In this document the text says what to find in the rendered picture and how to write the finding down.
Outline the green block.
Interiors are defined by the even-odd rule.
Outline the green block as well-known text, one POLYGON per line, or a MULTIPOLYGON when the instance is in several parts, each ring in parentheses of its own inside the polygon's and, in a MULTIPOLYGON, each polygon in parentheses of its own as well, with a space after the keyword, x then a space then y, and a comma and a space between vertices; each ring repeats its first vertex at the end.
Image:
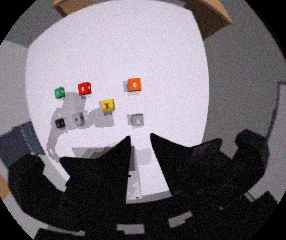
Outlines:
POLYGON ((64 93, 66 93, 66 92, 64 92, 64 87, 62 87, 62 88, 58 88, 58 89, 54 89, 54 91, 55 91, 55 100, 56 99, 60 99, 60 97, 64 97, 64 93))

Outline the yellow block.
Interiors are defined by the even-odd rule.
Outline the yellow block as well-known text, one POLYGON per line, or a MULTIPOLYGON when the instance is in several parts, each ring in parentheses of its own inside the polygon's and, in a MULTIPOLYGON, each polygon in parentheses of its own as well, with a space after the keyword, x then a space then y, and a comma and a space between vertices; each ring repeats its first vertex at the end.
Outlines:
POLYGON ((102 109, 103 109, 103 113, 114 111, 114 109, 115 109, 114 99, 103 100, 102 101, 102 109))

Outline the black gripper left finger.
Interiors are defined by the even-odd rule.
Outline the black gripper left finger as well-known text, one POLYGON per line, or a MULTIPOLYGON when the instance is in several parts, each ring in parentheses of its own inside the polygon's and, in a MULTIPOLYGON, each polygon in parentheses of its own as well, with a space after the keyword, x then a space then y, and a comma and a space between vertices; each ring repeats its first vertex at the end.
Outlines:
POLYGON ((119 204, 126 203, 128 169, 131 163, 131 137, 124 136, 119 144, 110 151, 103 153, 98 159, 83 159, 83 157, 60 157, 59 163, 66 169, 68 176, 78 176, 82 179, 100 180, 110 188, 119 204))

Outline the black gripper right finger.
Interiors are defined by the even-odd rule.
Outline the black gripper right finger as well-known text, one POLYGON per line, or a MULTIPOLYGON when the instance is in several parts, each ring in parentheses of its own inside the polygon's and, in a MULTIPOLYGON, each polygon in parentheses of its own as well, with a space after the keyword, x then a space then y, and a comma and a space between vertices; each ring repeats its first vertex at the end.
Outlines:
POLYGON ((172 143, 172 141, 164 139, 162 136, 156 136, 151 133, 151 147, 156 156, 156 161, 160 165, 160 171, 163 172, 164 180, 172 196, 182 193, 184 179, 187 179, 188 172, 192 167, 192 163, 200 157, 210 155, 214 151, 220 149, 223 139, 207 141, 207 143, 194 145, 194 147, 186 147, 172 143))

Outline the orange block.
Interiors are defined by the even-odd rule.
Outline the orange block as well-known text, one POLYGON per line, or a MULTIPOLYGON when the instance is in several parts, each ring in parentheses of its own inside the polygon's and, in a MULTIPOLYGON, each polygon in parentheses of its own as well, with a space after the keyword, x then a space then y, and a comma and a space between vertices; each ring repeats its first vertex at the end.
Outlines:
POLYGON ((140 79, 128 79, 128 85, 130 85, 130 91, 142 91, 142 83, 140 79))

